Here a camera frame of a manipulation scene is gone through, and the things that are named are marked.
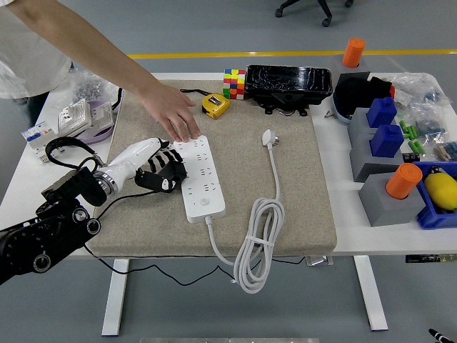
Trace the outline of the person's right hand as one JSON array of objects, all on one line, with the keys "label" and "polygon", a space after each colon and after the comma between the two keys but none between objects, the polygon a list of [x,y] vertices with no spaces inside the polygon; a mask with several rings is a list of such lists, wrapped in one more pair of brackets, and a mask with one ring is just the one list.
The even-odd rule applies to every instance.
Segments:
[{"label": "person's right hand", "polygon": [[195,103],[178,89],[157,81],[139,91],[137,97],[174,141],[187,142],[189,138],[196,139],[201,135],[190,111]]}]

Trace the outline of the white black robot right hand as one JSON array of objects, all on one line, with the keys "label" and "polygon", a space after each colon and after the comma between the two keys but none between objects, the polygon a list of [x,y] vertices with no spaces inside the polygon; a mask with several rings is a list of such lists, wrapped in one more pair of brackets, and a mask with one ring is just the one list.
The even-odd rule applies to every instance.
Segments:
[{"label": "white black robot right hand", "polygon": [[429,329],[428,333],[439,343],[454,343],[453,340],[449,339],[448,337],[445,337],[442,335],[440,332],[434,330],[434,329]]}]

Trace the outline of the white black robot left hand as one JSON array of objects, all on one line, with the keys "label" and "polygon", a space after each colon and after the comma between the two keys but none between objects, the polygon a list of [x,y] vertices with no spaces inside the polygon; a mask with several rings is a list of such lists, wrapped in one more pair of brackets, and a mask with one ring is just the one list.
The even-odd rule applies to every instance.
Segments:
[{"label": "white black robot left hand", "polygon": [[150,138],[130,145],[94,176],[109,196],[119,194],[127,179],[154,192],[170,193],[186,178],[186,170],[173,144]]}]

